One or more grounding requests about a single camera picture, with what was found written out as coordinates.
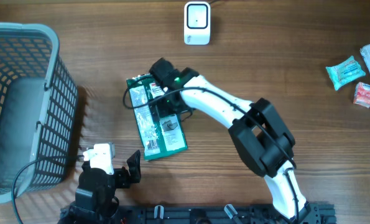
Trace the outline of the teal tissue pack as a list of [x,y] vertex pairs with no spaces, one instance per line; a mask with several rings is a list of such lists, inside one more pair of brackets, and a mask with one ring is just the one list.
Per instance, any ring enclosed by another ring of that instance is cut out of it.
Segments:
[[363,71],[360,64],[353,56],[350,56],[338,65],[325,68],[333,83],[335,91],[338,91],[342,86],[366,75],[366,72]]

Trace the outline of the red small packet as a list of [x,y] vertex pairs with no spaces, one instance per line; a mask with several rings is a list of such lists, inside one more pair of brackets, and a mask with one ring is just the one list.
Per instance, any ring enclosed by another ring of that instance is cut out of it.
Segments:
[[356,85],[353,103],[370,108],[370,85],[363,82]]

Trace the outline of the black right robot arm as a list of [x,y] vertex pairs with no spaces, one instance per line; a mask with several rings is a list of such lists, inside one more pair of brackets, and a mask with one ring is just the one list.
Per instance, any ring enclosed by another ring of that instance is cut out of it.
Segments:
[[242,162],[265,180],[273,207],[286,221],[301,222],[307,199],[294,174],[295,138],[273,104],[264,98],[249,101],[230,95],[196,70],[177,70],[164,58],[149,72],[167,91],[163,97],[173,110],[180,106],[200,110],[226,127]]

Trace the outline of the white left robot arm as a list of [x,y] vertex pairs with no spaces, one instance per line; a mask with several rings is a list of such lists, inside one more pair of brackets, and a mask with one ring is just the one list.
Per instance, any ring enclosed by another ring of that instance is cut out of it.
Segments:
[[58,224],[125,223],[121,216],[116,189],[128,189],[141,181],[141,152],[137,150],[128,160],[128,167],[104,170],[82,165],[83,172],[75,191],[75,201],[61,209]]

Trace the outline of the green 3M package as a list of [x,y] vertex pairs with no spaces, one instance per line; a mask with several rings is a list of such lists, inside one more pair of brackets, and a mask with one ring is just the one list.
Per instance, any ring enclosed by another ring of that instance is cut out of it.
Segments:
[[180,115],[171,110],[162,99],[154,104],[152,100],[163,96],[166,91],[156,84],[149,73],[126,80],[130,107],[133,109],[142,145],[144,159],[154,160],[168,157],[188,149],[182,129]]

